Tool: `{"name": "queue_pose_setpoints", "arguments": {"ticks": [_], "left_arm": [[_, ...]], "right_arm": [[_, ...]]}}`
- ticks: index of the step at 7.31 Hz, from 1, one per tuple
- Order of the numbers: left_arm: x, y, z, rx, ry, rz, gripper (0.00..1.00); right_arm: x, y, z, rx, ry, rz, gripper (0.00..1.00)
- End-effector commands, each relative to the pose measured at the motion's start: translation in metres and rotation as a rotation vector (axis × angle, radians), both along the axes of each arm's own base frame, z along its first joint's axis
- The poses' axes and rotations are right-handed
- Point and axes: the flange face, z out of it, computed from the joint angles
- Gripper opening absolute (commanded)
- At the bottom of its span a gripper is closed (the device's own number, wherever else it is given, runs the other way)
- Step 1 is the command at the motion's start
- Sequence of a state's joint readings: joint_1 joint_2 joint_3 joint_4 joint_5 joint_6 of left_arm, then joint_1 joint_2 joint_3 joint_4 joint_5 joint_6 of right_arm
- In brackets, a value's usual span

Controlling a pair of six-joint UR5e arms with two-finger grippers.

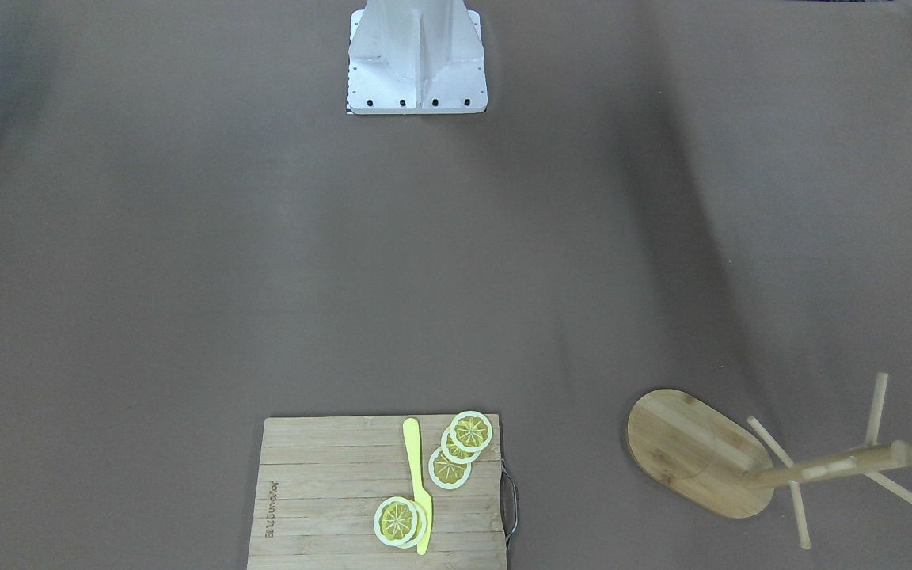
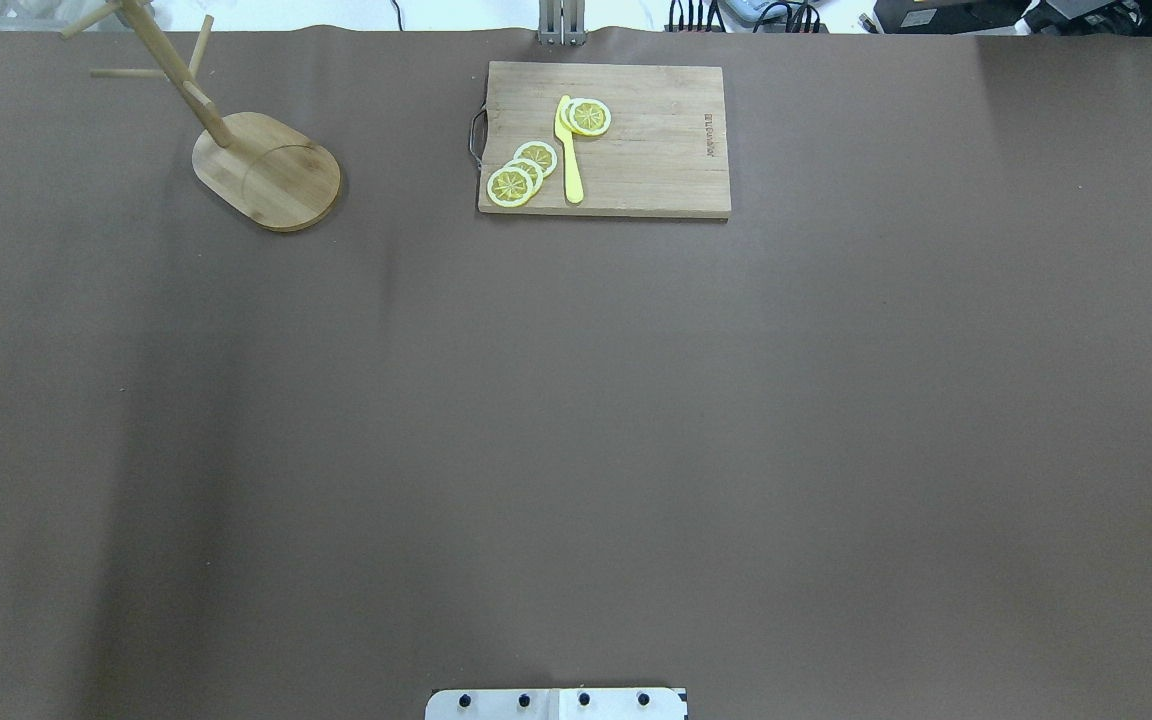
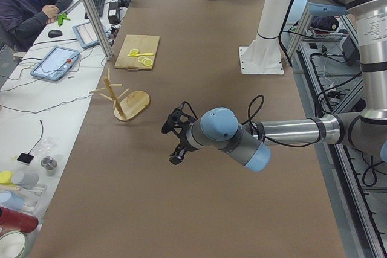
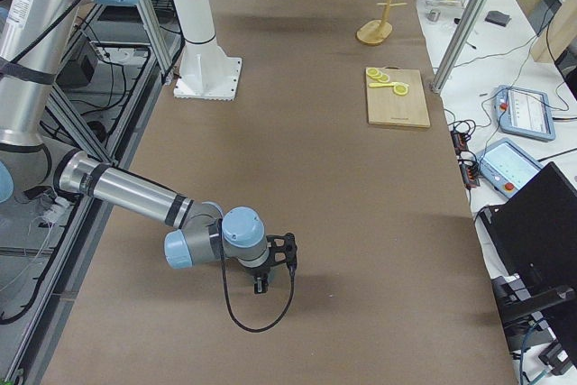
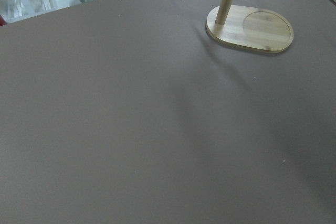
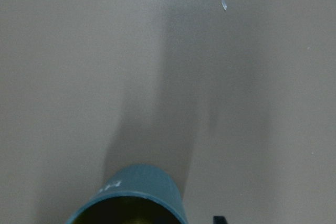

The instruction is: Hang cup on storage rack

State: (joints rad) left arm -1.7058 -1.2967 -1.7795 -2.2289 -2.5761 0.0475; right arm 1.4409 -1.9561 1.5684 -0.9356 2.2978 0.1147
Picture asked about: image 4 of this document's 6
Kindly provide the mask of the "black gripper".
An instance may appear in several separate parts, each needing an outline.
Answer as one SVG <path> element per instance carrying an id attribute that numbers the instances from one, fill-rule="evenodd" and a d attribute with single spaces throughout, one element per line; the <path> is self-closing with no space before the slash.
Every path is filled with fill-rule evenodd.
<path id="1" fill-rule="evenodd" d="M 265 294 L 268 291 L 270 268 L 254 268 L 250 270 L 250 274 L 253 278 L 254 294 Z"/>

